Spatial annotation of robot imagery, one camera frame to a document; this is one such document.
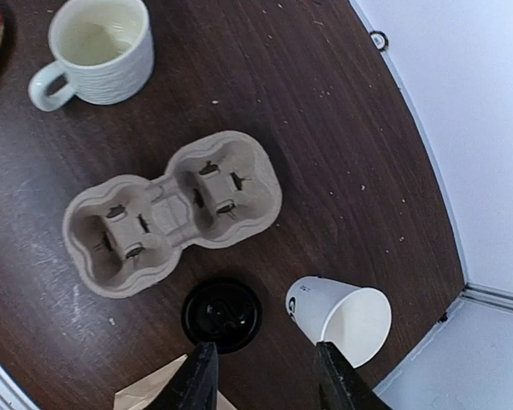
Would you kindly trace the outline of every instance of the cardboard cup holder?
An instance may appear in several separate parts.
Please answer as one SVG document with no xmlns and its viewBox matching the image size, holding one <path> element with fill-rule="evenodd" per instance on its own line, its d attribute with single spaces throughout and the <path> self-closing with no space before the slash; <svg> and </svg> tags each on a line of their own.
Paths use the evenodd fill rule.
<svg viewBox="0 0 513 410">
<path fill-rule="evenodd" d="M 177 151 L 158 179 L 121 175 L 80 193 L 62 234 L 84 283 L 122 298 L 166 278 L 192 244 L 226 248 L 264 231 L 281 198 L 262 146 L 224 131 Z"/>
</svg>

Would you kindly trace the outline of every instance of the tipped over cup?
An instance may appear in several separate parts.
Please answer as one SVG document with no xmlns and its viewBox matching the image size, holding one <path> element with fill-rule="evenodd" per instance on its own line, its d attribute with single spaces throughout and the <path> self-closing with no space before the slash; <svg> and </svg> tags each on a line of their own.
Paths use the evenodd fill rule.
<svg viewBox="0 0 513 410">
<path fill-rule="evenodd" d="M 392 326 L 392 309 L 381 291 L 315 276 L 291 286 L 286 310 L 313 344 L 334 343 L 354 368 L 380 351 Z"/>
</svg>

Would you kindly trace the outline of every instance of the screw on wall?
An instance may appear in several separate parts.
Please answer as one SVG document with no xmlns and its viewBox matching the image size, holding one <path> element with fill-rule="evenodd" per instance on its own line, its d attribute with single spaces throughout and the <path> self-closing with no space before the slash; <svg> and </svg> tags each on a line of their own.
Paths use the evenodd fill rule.
<svg viewBox="0 0 513 410">
<path fill-rule="evenodd" d="M 387 39 L 386 34 L 383 32 L 373 31 L 370 32 L 370 38 L 373 40 L 374 45 L 378 49 L 378 51 L 381 53 L 382 51 L 387 50 L 387 46 L 390 44 L 389 40 Z"/>
</svg>

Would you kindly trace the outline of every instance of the white wall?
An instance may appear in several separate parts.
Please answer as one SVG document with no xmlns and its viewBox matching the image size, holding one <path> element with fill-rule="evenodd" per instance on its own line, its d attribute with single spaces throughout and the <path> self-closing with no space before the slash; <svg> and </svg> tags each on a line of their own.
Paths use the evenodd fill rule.
<svg viewBox="0 0 513 410">
<path fill-rule="evenodd" d="M 513 410 L 512 313 L 459 302 L 422 344 L 375 389 L 393 410 Z"/>
<path fill-rule="evenodd" d="M 469 281 L 513 292 L 513 0 L 351 2 L 389 38 L 439 164 Z"/>
</svg>

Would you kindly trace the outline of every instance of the black cup lid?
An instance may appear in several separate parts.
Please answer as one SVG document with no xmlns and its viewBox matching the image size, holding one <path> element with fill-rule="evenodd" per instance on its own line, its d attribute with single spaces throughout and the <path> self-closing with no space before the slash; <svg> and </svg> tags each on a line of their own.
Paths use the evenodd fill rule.
<svg viewBox="0 0 513 410">
<path fill-rule="evenodd" d="M 182 326 L 194 343 L 214 342 L 219 354 L 249 344 L 262 322 L 262 306 L 251 288 L 235 279 L 213 279 L 190 292 Z"/>
</svg>

